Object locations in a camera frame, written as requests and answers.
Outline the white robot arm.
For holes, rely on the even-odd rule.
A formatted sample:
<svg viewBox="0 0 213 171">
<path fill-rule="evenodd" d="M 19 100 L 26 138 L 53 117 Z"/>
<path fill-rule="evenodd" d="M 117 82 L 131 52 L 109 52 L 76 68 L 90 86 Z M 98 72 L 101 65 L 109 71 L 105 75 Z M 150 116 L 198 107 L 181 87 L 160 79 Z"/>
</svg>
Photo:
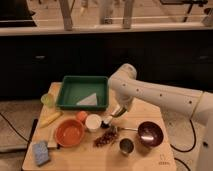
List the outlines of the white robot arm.
<svg viewBox="0 0 213 171">
<path fill-rule="evenodd" d="M 129 110 L 134 98 L 184 114 L 205 126 L 196 171 L 213 170 L 213 93 L 148 83 L 136 79 L 137 71 L 125 63 L 108 79 L 121 108 Z"/>
</svg>

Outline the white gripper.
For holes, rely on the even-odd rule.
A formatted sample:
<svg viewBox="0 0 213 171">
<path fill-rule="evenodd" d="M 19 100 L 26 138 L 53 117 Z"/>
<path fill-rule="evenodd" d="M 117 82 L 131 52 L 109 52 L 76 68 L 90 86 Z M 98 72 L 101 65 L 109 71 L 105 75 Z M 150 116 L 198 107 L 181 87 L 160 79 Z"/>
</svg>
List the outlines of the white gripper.
<svg viewBox="0 0 213 171">
<path fill-rule="evenodd" d="M 117 103 L 122 107 L 125 108 L 127 111 L 130 111 L 132 108 L 132 103 L 133 103 L 133 97 L 131 96 L 127 96 L 127 95 L 123 95 L 120 93 L 116 93 L 115 94 L 115 99 L 117 101 Z M 119 112 L 121 111 L 121 107 L 120 106 L 116 106 L 115 109 L 112 111 L 112 113 L 110 114 L 110 116 L 112 117 L 117 117 L 117 115 L 119 114 Z"/>
</svg>

